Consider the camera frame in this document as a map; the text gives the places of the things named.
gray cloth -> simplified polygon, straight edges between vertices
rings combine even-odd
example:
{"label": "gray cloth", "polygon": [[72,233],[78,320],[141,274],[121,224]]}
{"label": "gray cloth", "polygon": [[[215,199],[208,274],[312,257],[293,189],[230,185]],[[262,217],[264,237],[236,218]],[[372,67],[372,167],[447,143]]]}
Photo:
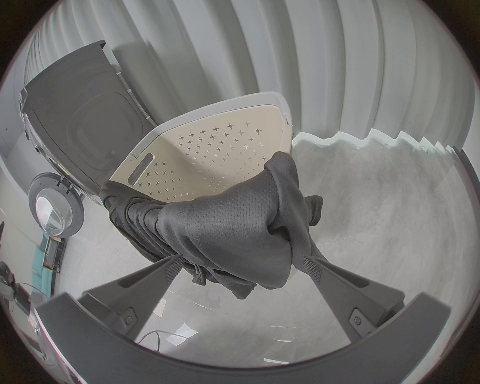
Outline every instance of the gray cloth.
{"label": "gray cloth", "polygon": [[282,287],[292,264],[304,271],[305,256],[323,258],[308,231],[323,199],[302,196],[295,163],[283,152],[215,196],[164,203],[108,181],[100,197],[111,222],[149,260],[181,254],[193,282],[220,283],[238,299],[256,284]]}

perforated fabric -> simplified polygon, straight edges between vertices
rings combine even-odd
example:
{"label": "perforated fabric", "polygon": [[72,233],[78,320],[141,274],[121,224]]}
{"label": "perforated fabric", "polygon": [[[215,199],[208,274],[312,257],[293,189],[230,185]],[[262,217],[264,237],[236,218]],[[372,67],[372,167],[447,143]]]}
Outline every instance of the perforated fabric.
{"label": "perforated fabric", "polygon": [[304,257],[322,257],[308,225],[320,220],[323,200],[302,196],[295,163],[283,152],[215,196],[167,204],[108,181],[100,197],[111,222],[149,260],[180,253],[193,282],[220,283],[238,299],[256,284],[280,288],[291,264],[303,271]]}

beige basket panel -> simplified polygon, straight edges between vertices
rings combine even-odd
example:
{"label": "beige basket panel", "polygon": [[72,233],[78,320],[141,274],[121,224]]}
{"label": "beige basket panel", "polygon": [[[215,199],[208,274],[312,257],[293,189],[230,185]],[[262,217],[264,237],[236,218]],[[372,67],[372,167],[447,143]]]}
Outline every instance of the beige basket panel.
{"label": "beige basket panel", "polygon": [[131,187],[164,202],[214,195],[260,173],[277,151],[291,151],[292,129],[274,106],[228,111],[189,122],[129,155],[110,180],[128,178],[149,153],[153,160]]}

gray floor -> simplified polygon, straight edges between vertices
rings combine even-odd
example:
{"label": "gray floor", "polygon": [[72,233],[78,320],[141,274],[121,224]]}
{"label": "gray floor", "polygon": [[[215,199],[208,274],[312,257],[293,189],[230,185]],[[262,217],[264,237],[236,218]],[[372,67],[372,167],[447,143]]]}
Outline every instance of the gray floor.
{"label": "gray floor", "polygon": [[[331,262],[401,289],[405,303],[425,291],[452,306],[421,377],[443,351],[478,289],[479,211],[473,188],[452,150],[401,134],[372,131],[364,141],[338,134],[294,142],[300,188],[324,198],[311,234]],[[85,223],[69,239],[58,290],[83,290],[148,265],[108,221],[84,201]],[[312,358],[349,343],[310,278],[292,271],[282,289],[261,287],[237,300],[220,285],[191,283],[182,271],[144,332],[161,330],[160,351],[221,366],[266,366]],[[143,342],[157,348],[157,337]]]}

white wall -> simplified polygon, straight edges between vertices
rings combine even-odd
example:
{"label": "white wall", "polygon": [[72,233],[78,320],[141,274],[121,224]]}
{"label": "white wall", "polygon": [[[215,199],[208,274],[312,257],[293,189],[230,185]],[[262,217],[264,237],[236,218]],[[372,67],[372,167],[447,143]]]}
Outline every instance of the white wall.
{"label": "white wall", "polygon": [[[28,203],[0,171],[0,222],[5,221],[1,238],[0,261],[5,262],[15,275],[17,282],[32,284],[32,263],[37,245],[43,233],[33,219]],[[24,288],[31,292],[29,286]],[[36,340],[27,316],[13,303],[12,318],[15,324],[27,335]]]}

